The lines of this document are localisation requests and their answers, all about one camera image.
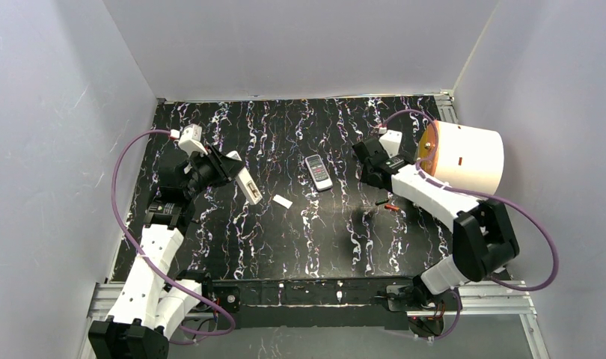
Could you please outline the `slim white remote control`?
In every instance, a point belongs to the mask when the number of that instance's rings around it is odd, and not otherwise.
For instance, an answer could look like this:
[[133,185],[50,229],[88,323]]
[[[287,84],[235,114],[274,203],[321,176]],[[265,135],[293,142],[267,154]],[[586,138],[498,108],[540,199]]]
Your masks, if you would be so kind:
[[236,164],[233,165],[231,174],[234,175],[234,180],[242,190],[246,200],[251,205],[258,204],[262,200],[263,196],[239,153],[233,150],[227,153],[226,157],[236,162]]

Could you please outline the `grey remote control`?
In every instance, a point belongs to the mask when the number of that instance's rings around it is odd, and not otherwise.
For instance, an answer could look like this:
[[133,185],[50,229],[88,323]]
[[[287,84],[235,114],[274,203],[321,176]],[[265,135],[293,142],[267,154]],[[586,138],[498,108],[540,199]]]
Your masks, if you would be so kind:
[[320,155],[308,156],[304,163],[312,177],[313,184],[317,191],[326,191],[333,186],[328,170],[324,165]]

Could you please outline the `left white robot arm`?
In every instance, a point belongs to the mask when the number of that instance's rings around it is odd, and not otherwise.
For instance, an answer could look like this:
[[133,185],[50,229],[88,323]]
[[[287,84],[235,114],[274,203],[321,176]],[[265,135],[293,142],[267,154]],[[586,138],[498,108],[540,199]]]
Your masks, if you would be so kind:
[[233,181],[245,163],[236,151],[223,154],[209,147],[159,172],[150,193],[141,239],[129,276],[104,320],[92,322],[88,339],[97,358],[166,358],[170,338],[186,315],[204,303],[236,328],[234,318],[209,296],[210,276],[204,271],[168,275],[172,260],[195,216],[195,200],[208,188]]

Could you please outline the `slim remote battery cover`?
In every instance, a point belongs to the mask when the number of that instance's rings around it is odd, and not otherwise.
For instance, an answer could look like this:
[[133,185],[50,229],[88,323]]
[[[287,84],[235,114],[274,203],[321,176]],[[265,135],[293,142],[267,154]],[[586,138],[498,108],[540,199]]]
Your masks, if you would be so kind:
[[292,201],[286,199],[285,197],[280,196],[279,194],[275,194],[273,196],[272,200],[274,202],[276,202],[277,204],[279,204],[280,206],[283,206],[286,209],[289,209],[293,204]]

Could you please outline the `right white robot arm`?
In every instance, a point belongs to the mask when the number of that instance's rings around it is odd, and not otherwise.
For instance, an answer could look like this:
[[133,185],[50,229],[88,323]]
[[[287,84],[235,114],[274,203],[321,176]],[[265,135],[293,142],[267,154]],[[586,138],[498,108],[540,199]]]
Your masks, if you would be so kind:
[[504,204],[448,191],[406,156],[391,156],[378,138],[358,142],[352,149],[361,163],[361,182],[418,205],[453,235],[449,256],[413,278],[415,298],[429,301],[449,289],[482,281],[519,255]]

